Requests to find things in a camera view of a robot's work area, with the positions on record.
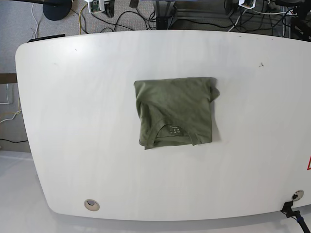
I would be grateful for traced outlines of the olive green T-shirt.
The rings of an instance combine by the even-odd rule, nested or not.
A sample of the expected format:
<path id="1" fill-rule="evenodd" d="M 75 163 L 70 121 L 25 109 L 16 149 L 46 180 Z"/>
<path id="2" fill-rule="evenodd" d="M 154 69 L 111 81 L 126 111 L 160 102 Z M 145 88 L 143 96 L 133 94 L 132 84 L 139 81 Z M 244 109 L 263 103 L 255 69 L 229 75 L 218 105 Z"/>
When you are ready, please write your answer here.
<path id="1" fill-rule="evenodd" d="M 148 150 L 211 143 L 216 84 L 212 77 L 135 81 L 139 144 Z"/>

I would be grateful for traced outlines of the black round stand base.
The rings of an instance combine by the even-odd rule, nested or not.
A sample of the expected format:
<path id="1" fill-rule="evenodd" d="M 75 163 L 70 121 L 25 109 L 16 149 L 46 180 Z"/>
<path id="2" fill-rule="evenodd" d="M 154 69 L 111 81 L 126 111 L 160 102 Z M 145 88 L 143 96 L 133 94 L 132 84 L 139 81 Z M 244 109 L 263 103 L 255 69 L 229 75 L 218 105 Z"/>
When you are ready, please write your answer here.
<path id="1" fill-rule="evenodd" d="M 64 19 L 72 8 L 72 0 L 45 0 L 43 14 L 51 21 Z"/>

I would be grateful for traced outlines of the left table grommet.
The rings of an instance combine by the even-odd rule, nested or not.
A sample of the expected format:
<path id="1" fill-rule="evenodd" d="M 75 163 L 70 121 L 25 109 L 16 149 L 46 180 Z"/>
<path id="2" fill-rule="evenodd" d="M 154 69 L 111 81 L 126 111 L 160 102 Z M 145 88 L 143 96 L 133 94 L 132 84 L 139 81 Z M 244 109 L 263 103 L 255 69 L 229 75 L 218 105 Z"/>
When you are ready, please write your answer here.
<path id="1" fill-rule="evenodd" d="M 92 199 L 85 200 L 84 206 L 85 206 L 86 209 L 88 209 L 90 211 L 93 211 L 93 212 L 98 211 L 99 208 L 100 208 L 99 203 L 96 202 L 95 200 L 92 200 Z"/>

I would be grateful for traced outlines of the table grommet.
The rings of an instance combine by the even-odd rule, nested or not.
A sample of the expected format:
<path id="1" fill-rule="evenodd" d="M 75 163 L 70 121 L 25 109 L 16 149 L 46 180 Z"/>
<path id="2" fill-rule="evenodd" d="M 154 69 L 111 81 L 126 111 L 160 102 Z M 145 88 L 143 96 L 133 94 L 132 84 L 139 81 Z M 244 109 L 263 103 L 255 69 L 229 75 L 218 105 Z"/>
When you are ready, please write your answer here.
<path id="1" fill-rule="evenodd" d="M 85 200 L 84 206 L 85 206 L 86 209 L 88 209 L 90 211 L 93 211 L 93 212 L 98 211 L 99 208 L 100 208 L 99 203 L 96 202 L 95 200 L 92 200 L 92 199 Z"/>
<path id="2" fill-rule="evenodd" d="M 293 195 L 292 195 L 292 201 L 298 201 L 302 199 L 304 196 L 304 191 L 303 190 L 297 190 Z"/>

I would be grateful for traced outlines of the right table grommet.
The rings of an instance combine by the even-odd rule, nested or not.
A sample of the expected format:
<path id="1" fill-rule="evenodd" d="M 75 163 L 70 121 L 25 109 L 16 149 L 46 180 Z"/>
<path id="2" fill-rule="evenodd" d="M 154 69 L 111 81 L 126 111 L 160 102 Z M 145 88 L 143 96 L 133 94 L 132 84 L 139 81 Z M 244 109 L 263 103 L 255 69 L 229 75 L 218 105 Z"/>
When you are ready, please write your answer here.
<path id="1" fill-rule="evenodd" d="M 292 201 L 298 201 L 302 199 L 304 196 L 304 191 L 303 190 L 297 190 L 293 195 L 292 195 Z"/>

